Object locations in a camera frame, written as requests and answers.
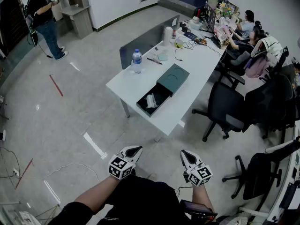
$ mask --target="pink bag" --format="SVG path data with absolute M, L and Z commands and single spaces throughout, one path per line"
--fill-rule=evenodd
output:
M 256 78 L 260 77 L 263 74 L 264 69 L 268 67 L 268 60 L 266 57 L 258 58 L 254 64 L 250 68 L 246 68 L 248 64 L 245 66 L 246 68 L 246 75 L 249 78 Z

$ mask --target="pen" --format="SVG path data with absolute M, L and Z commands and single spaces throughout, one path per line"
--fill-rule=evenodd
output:
M 150 60 L 150 61 L 152 61 L 152 62 L 155 62 L 155 63 L 158 63 L 160 65 L 163 65 L 161 62 L 156 62 L 156 61 L 154 61 L 153 59 L 150 59 L 150 58 L 147 58 L 147 59 Z

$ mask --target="power socket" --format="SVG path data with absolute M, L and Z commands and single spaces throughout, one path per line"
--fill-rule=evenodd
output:
M 14 175 L 17 175 L 17 177 L 18 177 L 18 178 L 20 177 L 20 173 L 19 173 L 19 171 L 18 171 L 18 170 L 16 170 L 15 168 L 14 168 Z

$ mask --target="box lid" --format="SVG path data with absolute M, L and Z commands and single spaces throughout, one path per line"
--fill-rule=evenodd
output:
M 157 83 L 163 85 L 171 92 L 172 95 L 180 88 L 180 86 L 188 78 L 189 72 L 173 64 L 158 80 Z

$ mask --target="bottle label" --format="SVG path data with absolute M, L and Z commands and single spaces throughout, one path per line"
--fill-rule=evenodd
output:
M 134 64 L 140 64 L 142 62 L 142 59 L 133 59 Z

